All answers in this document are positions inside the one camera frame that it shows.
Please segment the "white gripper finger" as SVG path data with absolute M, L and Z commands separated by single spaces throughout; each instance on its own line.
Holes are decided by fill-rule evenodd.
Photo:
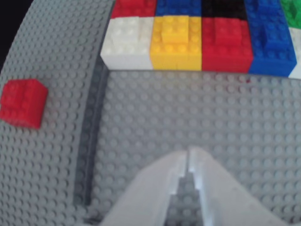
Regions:
M 189 149 L 189 171 L 199 191 L 205 226 L 285 226 L 264 207 L 211 154 Z
M 102 226 L 162 226 L 185 175 L 187 151 L 173 151 L 143 168 L 101 221 Z

